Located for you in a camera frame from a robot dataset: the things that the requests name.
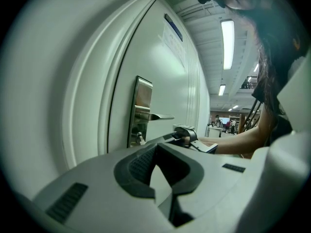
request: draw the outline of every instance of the ceiling light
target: ceiling light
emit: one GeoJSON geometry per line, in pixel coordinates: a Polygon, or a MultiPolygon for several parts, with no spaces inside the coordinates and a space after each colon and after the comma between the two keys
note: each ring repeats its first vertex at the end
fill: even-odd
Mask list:
{"type": "Polygon", "coordinates": [[[257,71],[258,67],[259,67],[259,64],[256,65],[254,72],[257,71]]]}
{"type": "Polygon", "coordinates": [[[225,84],[222,84],[222,85],[220,86],[218,96],[222,96],[222,95],[224,94],[224,91],[225,91],[225,84]]]}
{"type": "Polygon", "coordinates": [[[224,40],[224,70],[232,68],[234,52],[234,21],[221,22],[224,40]]]}

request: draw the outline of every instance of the white counter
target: white counter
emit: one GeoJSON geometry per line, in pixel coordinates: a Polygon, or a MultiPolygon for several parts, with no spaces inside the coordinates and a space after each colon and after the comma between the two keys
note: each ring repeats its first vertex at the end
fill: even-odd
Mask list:
{"type": "Polygon", "coordinates": [[[222,128],[207,126],[206,137],[219,137],[219,134],[221,134],[222,131],[223,131],[222,128]]]}

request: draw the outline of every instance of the black vent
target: black vent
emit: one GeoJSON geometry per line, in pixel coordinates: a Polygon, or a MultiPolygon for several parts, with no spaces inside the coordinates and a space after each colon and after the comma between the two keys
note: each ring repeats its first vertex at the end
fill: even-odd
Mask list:
{"type": "Polygon", "coordinates": [[[228,168],[228,169],[233,170],[233,171],[236,171],[236,172],[240,172],[240,173],[243,173],[245,171],[244,167],[230,165],[230,164],[224,164],[223,167],[228,168]]]}
{"type": "Polygon", "coordinates": [[[47,211],[46,213],[60,223],[64,223],[74,207],[77,205],[83,194],[87,190],[87,185],[73,184],[47,211]]]}
{"type": "Polygon", "coordinates": [[[156,165],[155,153],[155,149],[146,151],[129,165],[132,176],[146,185],[150,185],[151,174],[156,165]]]}

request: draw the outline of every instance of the metal rod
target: metal rod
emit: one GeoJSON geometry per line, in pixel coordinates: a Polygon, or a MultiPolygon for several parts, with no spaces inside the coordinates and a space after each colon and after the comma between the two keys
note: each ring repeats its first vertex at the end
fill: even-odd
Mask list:
{"type": "Polygon", "coordinates": [[[251,121],[252,121],[252,120],[254,119],[254,117],[256,116],[256,113],[257,113],[257,111],[259,110],[259,107],[260,107],[260,106],[261,106],[261,103],[259,103],[259,105],[258,105],[256,111],[254,112],[252,118],[248,121],[247,125],[245,126],[245,128],[243,129],[242,132],[244,132],[244,131],[247,129],[247,127],[251,124],[251,121]]]}
{"type": "Polygon", "coordinates": [[[260,116],[257,118],[256,122],[253,124],[253,126],[250,129],[252,129],[253,127],[255,127],[258,124],[259,118],[260,118],[260,116]]]}
{"type": "Polygon", "coordinates": [[[243,123],[243,125],[242,125],[242,128],[244,127],[245,123],[247,122],[247,120],[248,120],[249,117],[251,116],[251,114],[252,114],[252,112],[253,112],[253,110],[254,110],[254,108],[255,108],[257,102],[258,102],[258,100],[255,100],[255,102],[254,102],[254,104],[253,104],[253,106],[252,106],[250,112],[248,113],[248,115],[247,115],[247,117],[246,117],[246,120],[244,121],[244,123],[243,123]]]}

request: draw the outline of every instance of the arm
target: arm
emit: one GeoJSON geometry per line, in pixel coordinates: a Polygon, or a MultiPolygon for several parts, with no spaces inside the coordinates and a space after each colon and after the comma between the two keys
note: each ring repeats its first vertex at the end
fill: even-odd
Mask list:
{"type": "Polygon", "coordinates": [[[218,144],[216,154],[244,154],[263,147],[275,125],[275,119],[263,106],[258,126],[241,134],[227,138],[202,137],[199,140],[207,146],[218,144]]]}

